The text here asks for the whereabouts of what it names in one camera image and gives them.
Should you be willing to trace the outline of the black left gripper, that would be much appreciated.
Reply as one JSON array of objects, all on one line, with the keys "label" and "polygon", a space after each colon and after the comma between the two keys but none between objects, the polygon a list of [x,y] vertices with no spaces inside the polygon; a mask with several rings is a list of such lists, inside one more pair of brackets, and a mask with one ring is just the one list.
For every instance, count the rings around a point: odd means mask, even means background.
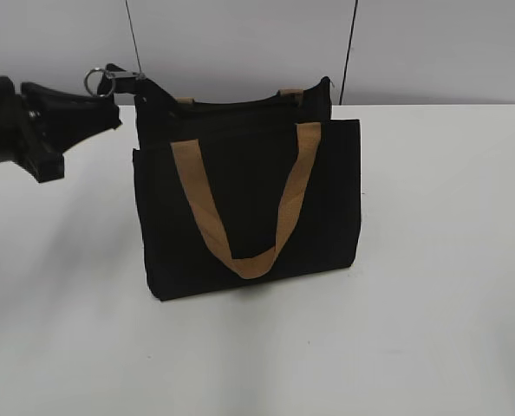
[{"label": "black left gripper", "polygon": [[64,178],[64,158],[34,139],[36,131],[47,143],[80,143],[121,125],[113,100],[63,93],[34,82],[14,82],[0,75],[0,163],[12,161],[37,183]]}]

